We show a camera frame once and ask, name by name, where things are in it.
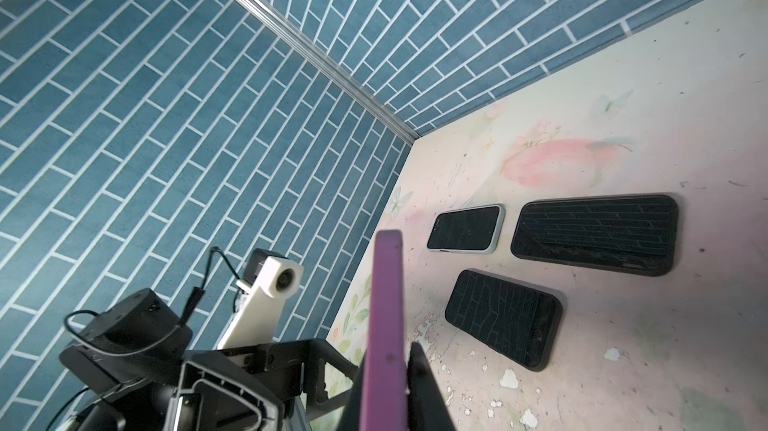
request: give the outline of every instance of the black phone case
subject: black phone case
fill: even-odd
[[[666,194],[533,201],[510,251],[545,263],[655,277],[674,264],[677,202]]]
[[[552,294],[465,270],[448,299],[446,320],[517,364],[541,371],[562,312]]]

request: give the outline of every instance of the blue brick pattern wallpaper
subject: blue brick pattern wallpaper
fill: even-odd
[[[421,135],[696,0],[268,0]]]
[[[410,148],[241,6],[0,0],[0,72],[0,429],[82,387],[65,313],[143,287],[179,312],[213,245],[301,262],[275,338],[326,335]],[[233,285],[216,265],[194,347]]]

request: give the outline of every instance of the black cable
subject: black cable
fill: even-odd
[[[84,340],[80,334],[75,331],[72,328],[72,325],[69,323],[69,318],[72,316],[77,316],[78,314],[90,314],[91,316],[98,316],[98,313],[91,310],[77,310],[72,311],[69,313],[66,317],[64,317],[64,329],[67,330],[68,333],[72,335],[75,341],[82,344],[82,346],[87,347],[88,349],[91,349],[91,351],[95,351],[96,353],[101,353],[105,356],[110,357],[129,357],[129,356],[135,356],[137,354],[145,353],[149,351],[150,349],[154,349],[155,347],[159,346],[161,343],[163,343],[165,340],[167,340],[169,337],[173,336],[173,334],[178,331],[180,328],[187,325],[187,321],[189,320],[190,316],[192,315],[192,312],[197,307],[197,304],[200,302],[200,300],[203,298],[203,294],[205,293],[205,287],[208,283],[208,277],[210,276],[210,264],[211,261],[214,258],[214,254],[219,253],[222,258],[224,258],[224,263],[226,263],[226,266],[229,268],[229,270],[232,272],[236,280],[239,280],[240,277],[237,276],[237,272],[235,271],[235,268],[232,267],[232,263],[230,263],[230,260],[226,258],[226,255],[224,252],[219,248],[218,246],[214,246],[210,248],[210,251],[208,252],[208,261],[205,265],[205,274],[203,275],[203,282],[200,287],[195,287],[192,290],[192,293],[187,298],[187,302],[184,304],[184,311],[181,313],[181,318],[179,319],[179,322],[171,328],[171,330],[165,334],[165,336],[161,337],[159,340],[155,341],[154,343],[151,343],[141,349],[137,349],[135,351],[129,351],[128,353],[112,353],[111,351],[108,351],[104,348],[98,347],[89,341]],[[232,302],[232,309],[235,312],[235,302]]]
[[[237,271],[235,271],[235,268],[230,263],[230,260],[226,259],[226,255],[224,254],[224,252],[217,246],[210,248],[210,254],[208,254],[208,263],[205,268],[206,274],[203,279],[204,280],[207,279],[206,277],[207,277],[208,270],[210,269],[210,261],[211,261],[211,258],[214,256],[214,253],[219,253],[221,257],[224,258],[224,263],[226,263],[226,266],[230,268],[230,272],[232,272],[232,275],[235,276],[235,280],[238,281],[240,279],[240,276],[237,275]],[[237,291],[235,292],[235,297],[232,300],[233,314],[237,313],[237,298],[240,297],[240,293],[242,293],[242,290],[240,288],[237,288]]]
[[[77,341],[78,343],[80,343],[83,346],[87,347],[88,349],[91,349],[91,351],[95,351],[96,353],[101,353],[101,354],[103,354],[105,356],[117,357],[117,358],[136,356],[137,354],[145,353],[148,350],[153,349],[153,348],[159,346],[161,343],[163,343],[169,337],[173,336],[173,334],[176,331],[178,331],[181,327],[184,327],[184,324],[179,322],[178,324],[174,325],[174,327],[171,328],[170,331],[168,333],[166,333],[165,336],[161,337],[159,340],[155,341],[154,343],[151,343],[151,344],[149,344],[149,345],[147,345],[147,346],[145,346],[145,347],[143,347],[141,349],[137,349],[135,351],[129,351],[128,353],[112,353],[111,351],[108,351],[108,350],[106,350],[104,348],[98,347],[95,344],[92,344],[92,343],[84,340],[77,331],[72,329],[72,324],[69,323],[69,318],[71,318],[72,316],[77,316],[78,314],[90,314],[91,316],[98,316],[98,313],[96,313],[95,311],[91,311],[91,310],[72,311],[71,313],[69,313],[64,318],[64,329],[67,330],[68,333],[72,334],[72,337],[74,338],[75,341]]]
[[[88,391],[88,389],[89,389],[89,388],[82,388],[82,389],[80,389],[79,391],[77,391],[77,392],[74,394],[74,396],[72,396],[71,398],[69,398],[69,401],[67,401],[66,403],[64,403],[64,405],[63,405],[63,406],[62,406],[62,407],[59,409],[59,411],[57,411],[57,412],[56,412],[56,414],[55,414],[55,415],[54,415],[54,416],[51,418],[51,420],[50,420],[50,421],[48,421],[48,425],[47,425],[47,426],[45,426],[45,431],[50,431],[50,429],[51,429],[51,426],[53,426],[53,423],[55,423],[55,422],[56,422],[56,419],[58,419],[58,417],[60,417],[60,416],[62,415],[62,413],[64,412],[64,410],[65,410],[67,407],[69,407],[69,405],[71,405],[71,404],[72,404],[72,402],[73,402],[73,401],[75,401],[75,400],[78,398],[78,396],[80,396],[82,393],[85,393],[86,391]]]

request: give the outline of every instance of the floral table surface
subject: floral table surface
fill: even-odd
[[[426,350],[457,429],[762,429],[768,417],[768,0],[707,0],[417,140],[378,229],[403,233],[406,340]],[[680,205],[662,277],[523,261],[522,206],[666,193]],[[430,253],[435,216],[503,204],[491,254]],[[372,247],[328,340],[359,363]],[[458,274],[564,305],[533,373],[448,324]],[[331,396],[351,386],[335,369]],[[334,429],[339,413],[312,427]]]

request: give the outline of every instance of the smartphone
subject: smartphone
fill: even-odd
[[[552,294],[465,270],[446,321],[532,371],[547,366],[563,305]]]
[[[677,203],[665,194],[579,197],[523,206],[512,253],[526,260],[660,276],[672,269]]]
[[[442,213],[435,219],[427,240],[430,251],[489,254],[502,231],[504,206],[468,207]]]

